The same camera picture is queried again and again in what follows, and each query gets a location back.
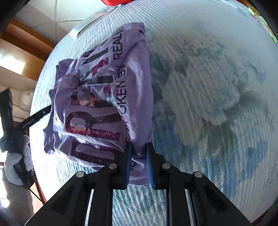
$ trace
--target blue gripper pad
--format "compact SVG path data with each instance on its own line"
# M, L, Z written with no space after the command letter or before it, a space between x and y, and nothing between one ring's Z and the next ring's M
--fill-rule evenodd
M129 184L129 176L130 176L130 166L131 166L131 157L132 157L132 148L128 151L128 159L126 162L126 169L125 169L125 188Z
M150 184L151 184L152 189L154 189L155 188L155 181L154 181L154 173L153 173L153 162L152 162L150 150L148 148L147 148L147 163L148 163Z

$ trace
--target crumpled fabric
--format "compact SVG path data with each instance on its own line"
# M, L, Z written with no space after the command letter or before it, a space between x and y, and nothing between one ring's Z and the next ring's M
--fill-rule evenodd
M129 183L149 183L146 143L153 142L153 91L143 23L128 23L99 46L56 67L44 150L100 170L134 153Z
M29 142L30 142L29 137L25 135L22 154L23 154L23 159L27 171L30 171L33 168L33 161L31 157L30 147L28 146ZM21 159L22 159L22 155L19 153L8 153L4 164L7 181L17 186L24 185L22 180L18 177L16 170L14 168L14 164L18 163Z

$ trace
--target round table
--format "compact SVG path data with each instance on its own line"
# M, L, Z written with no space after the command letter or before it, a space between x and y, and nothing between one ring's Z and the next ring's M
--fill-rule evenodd
M156 152L202 171L252 222L278 194L278 46L236 1L136 0L113 7L78 39L65 36L37 82L31 114L48 106L55 66L77 58L122 24L144 22L154 92ZM44 151L49 115L30 128L47 199L77 171L92 169ZM165 195L129 186L114 193L114 225L164 225Z

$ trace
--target metal screw head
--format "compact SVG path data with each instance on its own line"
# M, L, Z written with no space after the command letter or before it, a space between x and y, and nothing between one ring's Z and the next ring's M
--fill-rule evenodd
M75 174L76 177L83 177L84 176L84 172L82 171L78 171L76 174Z
M195 177L201 178L203 174L200 171L194 173Z
M116 163L111 163L111 164L109 164L109 169L115 169L115 168L117 168L117 164Z
M168 163L162 164L162 168L163 168L163 169L169 169L170 167L171 167L171 165L168 164Z

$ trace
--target purple t-shirt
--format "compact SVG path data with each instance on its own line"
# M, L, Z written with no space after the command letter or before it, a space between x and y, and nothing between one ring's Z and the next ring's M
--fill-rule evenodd
M131 141L129 182L148 184L145 145L153 142L153 91L144 24L125 24L98 47L56 68L45 151L99 170Z

